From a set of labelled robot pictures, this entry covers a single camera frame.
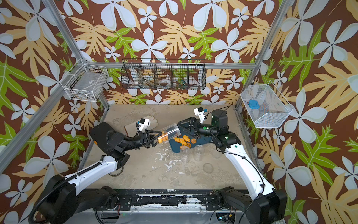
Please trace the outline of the clear cookie jar back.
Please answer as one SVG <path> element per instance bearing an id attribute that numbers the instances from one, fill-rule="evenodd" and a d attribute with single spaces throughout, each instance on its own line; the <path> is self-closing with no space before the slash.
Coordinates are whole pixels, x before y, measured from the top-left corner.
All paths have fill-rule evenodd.
<path id="1" fill-rule="evenodd" d="M 163 142 L 168 142 L 176 137 L 181 135 L 180 129 L 176 123 L 169 125 L 159 132 L 159 137 L 156 139 L 158 144 L 162 144 Z"/>

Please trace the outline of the clear cookie jar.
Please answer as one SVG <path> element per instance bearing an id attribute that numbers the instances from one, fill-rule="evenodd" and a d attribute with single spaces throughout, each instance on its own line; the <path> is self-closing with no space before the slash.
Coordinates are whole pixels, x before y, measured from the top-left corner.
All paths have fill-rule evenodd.
<path id="1" fill-rule="evenodd" d="M 181 154 L 181 161 L 183 163 L 188 163 L 190 158 L 190 148 L 186 146 L 182 147 L 180 154 Z"/>
<path id="2" fill-rule="evenodd" d="M 156 139 L 158 144 L 162 144 L 163 142 L 168 142 L 176 137 L 181 135 L 180 129 L 176 123 L 169 125 L 159 132 L 159 137 Z"/>
<path id="3" fill-rule="evenodd" d="M 194 159 L 201 161 L 204 156 L 204 147 L 202 145 L 196 145 L 194 148 Z"/>

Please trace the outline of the clear jar lid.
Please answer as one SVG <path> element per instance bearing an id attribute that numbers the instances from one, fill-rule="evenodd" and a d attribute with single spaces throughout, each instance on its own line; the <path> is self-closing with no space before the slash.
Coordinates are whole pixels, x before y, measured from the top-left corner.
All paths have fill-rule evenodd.
<path id="1" fill-rule="evenodd" d="M 213 149 L 211 155 L 213 158 L 219 159 L 222 157 L 223 154 L 221 153 L 221 151 L 217 151 L 216 149 Z"/>
<path id="2" fill-rule="evenodd" d="M 205 163 L 205 164 L 203 165 L 203 171 L 204 171 L 205 173 L 207 173 L 207 174 L 211 174 L 211 173 L 213 173 L 213 171 L 214 171 L 214 167 L 213 167 L 213 165 L 210 164 L 210 163 Z"/>

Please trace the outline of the clear cookie jar front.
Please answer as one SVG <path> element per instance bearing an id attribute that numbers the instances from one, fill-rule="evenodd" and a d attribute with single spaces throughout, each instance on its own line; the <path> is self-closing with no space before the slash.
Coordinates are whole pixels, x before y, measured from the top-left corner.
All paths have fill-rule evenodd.
<path id="1" fill-rule="evenodd" d="M 190 148 L 186 146 L 182 147 L 180 154 L 181 154 L 181 161 L 183 163 L 188 163 L 190 158 Z"/>

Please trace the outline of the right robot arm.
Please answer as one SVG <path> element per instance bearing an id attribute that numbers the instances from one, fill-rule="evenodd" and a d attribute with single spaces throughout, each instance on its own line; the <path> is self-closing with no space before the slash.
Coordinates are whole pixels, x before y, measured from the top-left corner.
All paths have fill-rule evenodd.
<path id="1" fill-rule="evenodd" d="M 195 109 L 195 116 L 179 121 L 178 127 L 197 139 L 209 137 L 216 150 L 225 155 L 234 165 L 244 181 L 248 193 L 232 187 L 218 191 L 220 208 L 241 211 L 235 217 L 239 224 L 246 219 L 250 224 L 272 224 L 284 218 L 287 195 L 276 190 L 254 165 L 237 135 L 229 130 L 227 111 L 222 109 L 207 112 L 202 107 Z"/>

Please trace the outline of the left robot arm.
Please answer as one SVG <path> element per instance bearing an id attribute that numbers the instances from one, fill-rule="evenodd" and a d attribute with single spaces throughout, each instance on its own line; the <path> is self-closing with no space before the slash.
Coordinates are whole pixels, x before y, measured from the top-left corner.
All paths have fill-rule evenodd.
<path id="1" fill-rule="evenodd" d="M 53 176 L 29 214 L 29 223 L 35 224 L 35 214 L 40 213 L 41 224 L 63 224 L 74 214 L 88 209 L 114 209 L 118 204 L 117 192 L 104 186 L 88 190 L 87 187 L 122 168 L 130 155 L 127 151 L 157 145 L 164 131 L 145 130 L 134 137 L 115 131 L 104 122 L 90 131 L 92 140 L 105 153 L 101 159 L 76 173 Z"/>

